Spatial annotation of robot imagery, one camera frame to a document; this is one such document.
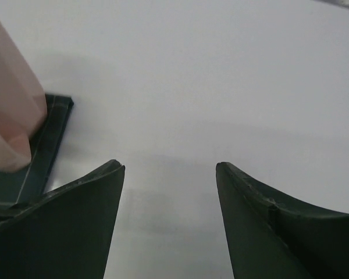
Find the pink white mug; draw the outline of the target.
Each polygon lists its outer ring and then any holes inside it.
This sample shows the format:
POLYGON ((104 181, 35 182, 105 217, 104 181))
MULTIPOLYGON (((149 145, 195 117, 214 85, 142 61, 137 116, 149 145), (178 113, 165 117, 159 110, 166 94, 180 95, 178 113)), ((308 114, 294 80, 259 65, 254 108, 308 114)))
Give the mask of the pink white mug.
POLYGON ((0 171, 31 162, 30 138, 46 116, 44 89, 0 22, 0 171))

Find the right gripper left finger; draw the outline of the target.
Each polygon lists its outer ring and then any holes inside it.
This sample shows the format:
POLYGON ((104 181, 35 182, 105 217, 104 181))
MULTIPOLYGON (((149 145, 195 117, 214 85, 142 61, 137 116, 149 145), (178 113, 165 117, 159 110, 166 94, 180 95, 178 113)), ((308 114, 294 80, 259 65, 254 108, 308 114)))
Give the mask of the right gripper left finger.
POLYGON ((102 278, 125 167, 110 160, 32 201, 0 209, 0 278, 102 278))

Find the dark checked cloth placemat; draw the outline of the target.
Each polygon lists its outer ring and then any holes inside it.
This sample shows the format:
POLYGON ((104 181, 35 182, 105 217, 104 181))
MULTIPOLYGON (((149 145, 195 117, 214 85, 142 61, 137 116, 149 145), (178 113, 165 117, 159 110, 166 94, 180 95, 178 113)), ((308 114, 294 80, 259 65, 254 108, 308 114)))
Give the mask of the dark checked cloth placemat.
POLYGON ((0 210, 39 197, 50 177, 74 102, 69 96, 45 96, 48 115, 30 140, 30 164, 14 173, 0 172, 0 210))

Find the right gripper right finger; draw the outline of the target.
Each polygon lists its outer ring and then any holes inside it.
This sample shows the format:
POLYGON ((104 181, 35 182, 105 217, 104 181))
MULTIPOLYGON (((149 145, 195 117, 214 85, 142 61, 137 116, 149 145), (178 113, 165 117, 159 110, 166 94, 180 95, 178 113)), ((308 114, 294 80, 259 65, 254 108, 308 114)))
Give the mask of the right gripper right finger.
POLYGON ((235 278, 349 278, 349 214, 293 198, 228 162, 216 184, 235 278))

